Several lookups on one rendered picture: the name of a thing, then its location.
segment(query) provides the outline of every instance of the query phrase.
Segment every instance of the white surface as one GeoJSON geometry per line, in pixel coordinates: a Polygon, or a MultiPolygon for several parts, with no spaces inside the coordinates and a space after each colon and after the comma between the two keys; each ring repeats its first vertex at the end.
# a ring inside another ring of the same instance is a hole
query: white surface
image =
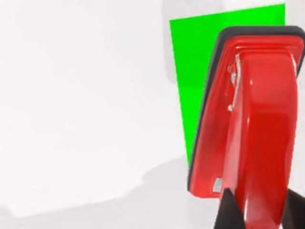
{"type": "MultiPolygon", "coordinates": [[[[305,27],[301,2],[287,16],[305,27]]],[[[213,226],[217,202],[185,190],[167,22],[236,3],[192,3],[0,1],[1,228],[213,226]]],[[[291,186],[305,194],[305,68],[299,88],[291,186]]]]}

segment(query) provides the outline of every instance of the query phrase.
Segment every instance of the glossy red surface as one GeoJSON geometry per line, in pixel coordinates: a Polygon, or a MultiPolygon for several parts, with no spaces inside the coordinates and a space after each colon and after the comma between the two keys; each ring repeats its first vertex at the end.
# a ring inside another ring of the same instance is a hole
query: glossy red surface
{"type": "Polygon", "coordinates": [[[190,192],[217,198],[229,187],[247,229],[277,229],[283,214],[297,119],[295,69],[303,41],[295,36],[239,36],[228,40],[201,120],[190,192]],[[241,80],[233,111],[236,55],[241,80]]]}

